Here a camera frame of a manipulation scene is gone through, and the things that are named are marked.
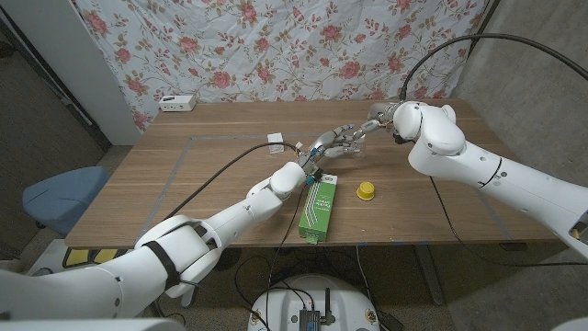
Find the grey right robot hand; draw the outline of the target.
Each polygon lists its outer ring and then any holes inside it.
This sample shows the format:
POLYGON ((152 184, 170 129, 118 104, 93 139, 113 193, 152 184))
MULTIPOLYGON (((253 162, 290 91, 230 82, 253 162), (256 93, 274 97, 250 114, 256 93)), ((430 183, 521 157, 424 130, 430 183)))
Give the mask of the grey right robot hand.
POLYGON ((358 141, 366 134, 380 129, 392 131, 393 115, 399 105, 399 103, 392 102, 372 104, 369 108, 367 120, 354 132, 353 139, 358 141))

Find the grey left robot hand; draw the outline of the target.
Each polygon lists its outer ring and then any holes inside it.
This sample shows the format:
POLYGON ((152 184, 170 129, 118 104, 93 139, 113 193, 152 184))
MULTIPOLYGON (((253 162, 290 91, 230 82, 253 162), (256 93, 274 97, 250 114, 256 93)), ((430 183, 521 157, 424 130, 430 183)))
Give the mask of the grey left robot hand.
POLYGON ((358 141, 353 139, 353 134, 345 134, 353 129, 352 124, 339 126, 323 133, 301 154, 298 164, 309 176, 317 168, 317 163, 323 158, 336 158, 344 154, 357 154, 361 152, 360 144, 364 142, 365 136, 358 141))

